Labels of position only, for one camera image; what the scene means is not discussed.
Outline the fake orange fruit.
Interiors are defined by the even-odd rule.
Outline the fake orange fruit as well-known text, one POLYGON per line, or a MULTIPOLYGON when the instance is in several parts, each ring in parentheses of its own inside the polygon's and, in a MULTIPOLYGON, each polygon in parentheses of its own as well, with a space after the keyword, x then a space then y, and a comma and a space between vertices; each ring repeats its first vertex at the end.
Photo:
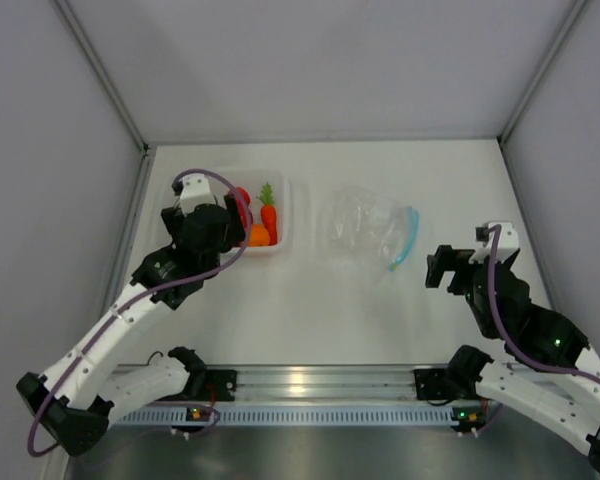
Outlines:
POLYGON ((267 247, 270 245, 271 238, 267 228, 261 224, 253 224, 247 246, 249 248, 267 247))

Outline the fake orange carrot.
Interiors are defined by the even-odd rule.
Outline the fake orange carrot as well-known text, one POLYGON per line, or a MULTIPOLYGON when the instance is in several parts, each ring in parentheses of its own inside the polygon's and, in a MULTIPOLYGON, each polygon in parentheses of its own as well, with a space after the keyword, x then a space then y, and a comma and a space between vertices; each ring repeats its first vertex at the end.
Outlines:
POLYGON ((273 188, 269 183, 265 183, 262 186, 259 200, 262 203, 260 217, 263 226, 269 231, 271 238, 270 246, 276 245, 278 243, 277 210, 273 188))

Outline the clear zip top bag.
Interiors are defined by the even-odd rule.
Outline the clear zip top bag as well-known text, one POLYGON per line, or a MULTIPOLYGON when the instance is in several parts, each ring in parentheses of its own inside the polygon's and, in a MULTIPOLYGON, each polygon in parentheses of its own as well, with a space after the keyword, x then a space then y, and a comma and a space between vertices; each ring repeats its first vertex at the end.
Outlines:
POLYGON ((420 212, 386 194, 358 185, 330 193, 317 220, 317 244, 325 254, 349 260, 371 274, 394 272, 414 249, 420 212))

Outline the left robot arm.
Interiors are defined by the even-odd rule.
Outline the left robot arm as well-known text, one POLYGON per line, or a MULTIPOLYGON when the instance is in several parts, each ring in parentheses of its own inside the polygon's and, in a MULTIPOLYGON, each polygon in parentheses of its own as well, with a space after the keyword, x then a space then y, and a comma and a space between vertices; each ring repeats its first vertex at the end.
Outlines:
POLYGON ((126 414, 163 398, 190 400, 203 393, 207 366, 186 347, 126 376, 111 375, 146 332, 227 269, 220 257, 245 247, 247 209, 244 196, 233 189, 222 205, 199 204, 189 213, 162 210, 171 243, 142 260, 114 304, 61 360, 17 382, 34 428, 43 427, 56 447, 78 457, 126 414))

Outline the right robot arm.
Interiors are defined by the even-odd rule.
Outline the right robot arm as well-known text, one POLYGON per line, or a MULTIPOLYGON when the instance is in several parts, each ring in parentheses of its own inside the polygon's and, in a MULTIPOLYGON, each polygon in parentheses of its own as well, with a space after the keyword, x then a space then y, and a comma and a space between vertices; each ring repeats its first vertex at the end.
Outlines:
POLYGON ((444 373, 459 398, 485 397, 507 406, 569 442, 600 475, 600 357, 564 315, 536 305, 529 285, 511 267, 515 253, 489 263, 488 255, 441 245, 427 258, 425 285, 439 287, 470 307, 480 333, 500 340, 505 352, 562 389, 561 394, 523 378, 480 349, 462 345, 444 373))

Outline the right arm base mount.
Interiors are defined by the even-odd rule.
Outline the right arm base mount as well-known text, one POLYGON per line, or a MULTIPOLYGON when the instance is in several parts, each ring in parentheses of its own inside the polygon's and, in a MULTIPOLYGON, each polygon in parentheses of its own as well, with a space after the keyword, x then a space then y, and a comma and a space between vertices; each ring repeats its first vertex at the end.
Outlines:
POLYGON ((419 368, 413 372, 416 396, 421 401, 444 402, 454 399, 445 380, 445 368, 419 368))

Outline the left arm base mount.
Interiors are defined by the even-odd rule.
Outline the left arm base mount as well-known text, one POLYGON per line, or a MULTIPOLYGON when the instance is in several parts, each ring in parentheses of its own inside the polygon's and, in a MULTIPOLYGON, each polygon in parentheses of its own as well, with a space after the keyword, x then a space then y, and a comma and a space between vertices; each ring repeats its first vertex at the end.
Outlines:
POLYGON ((234 402, 238 372, 231 369, 211 369, 205 374, 197 399, 212 404, 234 402))

